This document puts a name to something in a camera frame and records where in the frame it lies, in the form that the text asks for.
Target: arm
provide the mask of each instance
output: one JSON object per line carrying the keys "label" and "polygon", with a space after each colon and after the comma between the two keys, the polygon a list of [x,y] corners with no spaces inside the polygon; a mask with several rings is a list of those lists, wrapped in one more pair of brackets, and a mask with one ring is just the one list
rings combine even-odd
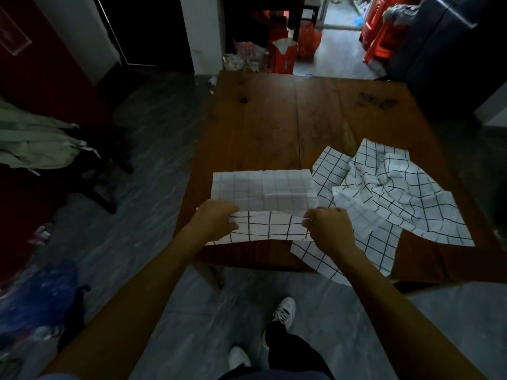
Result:
{"label": "arm", "polygon": [[193,256],[210,240],[237,229],[231,203],[208,200],[151,262],[125,284],[43,371],[83,380],[128,378],[169,297]]}
{"label": "arm", "polygon": [[350,281],[400,379],[486,379],[355,245],[346,210],[310,209],[303,225]]}

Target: table surface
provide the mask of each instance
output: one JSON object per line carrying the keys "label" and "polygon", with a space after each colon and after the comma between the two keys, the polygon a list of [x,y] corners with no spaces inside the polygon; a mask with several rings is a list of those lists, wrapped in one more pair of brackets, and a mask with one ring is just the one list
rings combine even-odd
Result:
{"label": "table surface", "polygon": [[[210,197],[213,172],[311,169],[324,148],[354,155],[363,138],[406,149],[451,191],[475,248],[403,231],[391,276],[427,283],[507,282],[507,254],[404,83],[222,71],[201,114],[202,135],[181,205],[179,231]],[[288,241],[207,246],[197,260],[255,269],[312,271]]]}

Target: person's left hand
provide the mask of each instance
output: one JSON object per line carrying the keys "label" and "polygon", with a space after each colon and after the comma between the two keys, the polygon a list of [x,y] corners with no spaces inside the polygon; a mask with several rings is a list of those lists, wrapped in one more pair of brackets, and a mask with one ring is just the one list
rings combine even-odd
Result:
{"label": "person's left hand", "polygon": [[185,228],[206,244],[238,229],[238,224],[229,223],[229,217],[237,211],[236,204],[208,199],[197,208]]}

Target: plastic bag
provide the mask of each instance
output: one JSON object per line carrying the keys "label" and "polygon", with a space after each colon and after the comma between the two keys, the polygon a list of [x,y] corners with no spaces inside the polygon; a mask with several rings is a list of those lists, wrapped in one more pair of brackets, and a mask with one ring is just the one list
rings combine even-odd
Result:
{"label": "plastic bag", "polygon": [[313,56],[321,40],[322,33],[315,31],[313,23],[301,26],[299,28],[298,57]]}
{"label": "plastic bag", "polygon": [[64,324],[78,290],[78,268],[70,260],[14,283],[0,301],[0,335],[18,337],[41,326]]}

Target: hand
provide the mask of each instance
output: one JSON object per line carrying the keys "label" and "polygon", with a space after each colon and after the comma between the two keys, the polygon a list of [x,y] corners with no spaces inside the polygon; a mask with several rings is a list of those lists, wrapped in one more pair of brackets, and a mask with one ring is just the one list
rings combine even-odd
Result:
{"label": "hand", "polygon": [[229,217],[237,211],[239,208],[236,204],[208,199],[197,208],[185,228],[206,244],[238,229],[238,224],[229,223]]}
{"label": "hand", "polygon": [[304,218],[303,226],[310,231],[317,247],[333,261],[338,259],[341,262],[360,251],[345,209],[318,207],[309,209]]}

